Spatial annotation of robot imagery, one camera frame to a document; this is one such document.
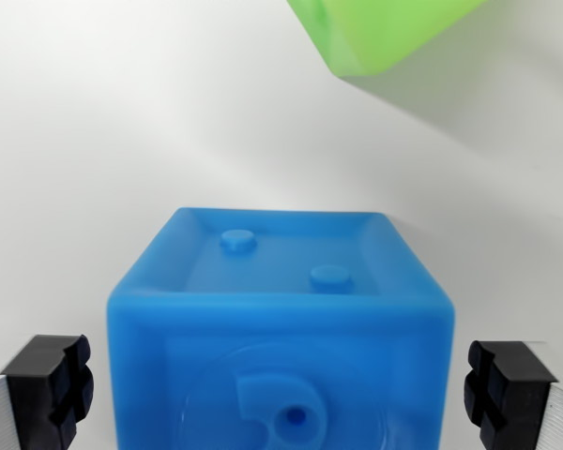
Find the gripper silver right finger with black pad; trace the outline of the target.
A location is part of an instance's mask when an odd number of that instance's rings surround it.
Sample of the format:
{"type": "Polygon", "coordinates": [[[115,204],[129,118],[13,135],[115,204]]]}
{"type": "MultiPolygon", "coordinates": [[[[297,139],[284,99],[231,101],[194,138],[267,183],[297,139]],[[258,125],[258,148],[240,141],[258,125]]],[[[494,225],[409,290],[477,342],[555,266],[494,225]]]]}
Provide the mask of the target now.
{"type": "Polygon", "coordinates": [[[545,342],[470,344],[464,406],[486,449],[563,449],[563,358],[545,342]]]}

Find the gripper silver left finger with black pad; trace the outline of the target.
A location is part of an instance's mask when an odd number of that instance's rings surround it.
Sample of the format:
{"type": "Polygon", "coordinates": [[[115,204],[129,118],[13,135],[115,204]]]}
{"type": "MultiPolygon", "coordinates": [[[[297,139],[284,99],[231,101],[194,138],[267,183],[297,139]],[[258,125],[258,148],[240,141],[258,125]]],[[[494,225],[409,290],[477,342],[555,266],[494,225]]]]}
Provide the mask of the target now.
{"type": "Polygon", "coordinates": [[[61,450],[89,413],[94,378],[84,335],[36,335],[0,373],[0,449],[61,450]]]}

